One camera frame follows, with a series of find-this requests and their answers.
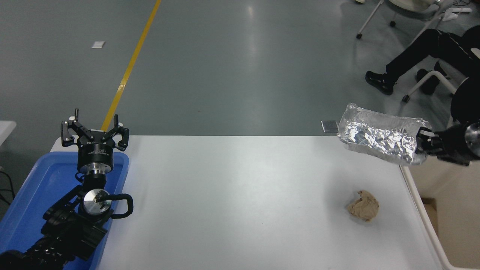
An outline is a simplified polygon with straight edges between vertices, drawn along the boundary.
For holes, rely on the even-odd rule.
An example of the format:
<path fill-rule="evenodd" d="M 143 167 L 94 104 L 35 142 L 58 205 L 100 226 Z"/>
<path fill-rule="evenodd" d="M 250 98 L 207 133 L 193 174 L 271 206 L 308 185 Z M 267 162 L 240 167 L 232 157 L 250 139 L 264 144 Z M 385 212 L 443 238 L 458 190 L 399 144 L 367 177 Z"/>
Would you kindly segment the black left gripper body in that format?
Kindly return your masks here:
<path fill-rule="evenodd" d="M 79 135 L 78 170 L 91 170 L 91 164 L 101 164 L 106 170 L 113 169 L 114 140 L 102 130 L 92 130 L 90 135 Z"/>

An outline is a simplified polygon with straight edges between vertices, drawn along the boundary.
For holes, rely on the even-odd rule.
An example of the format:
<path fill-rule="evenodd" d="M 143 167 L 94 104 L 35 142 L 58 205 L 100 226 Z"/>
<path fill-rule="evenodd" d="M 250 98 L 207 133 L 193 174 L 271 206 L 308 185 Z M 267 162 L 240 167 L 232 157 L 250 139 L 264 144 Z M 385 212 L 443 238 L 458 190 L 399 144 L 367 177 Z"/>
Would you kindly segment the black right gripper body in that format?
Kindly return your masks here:
<path fill-rule="evenodd" d="M 465 124 L 456 124 L 446 130 L 434 132 L 441 145 L 441 150 L 437 154 L 438 160 L 461 166 L 470 165 L 465 131 Z"/>

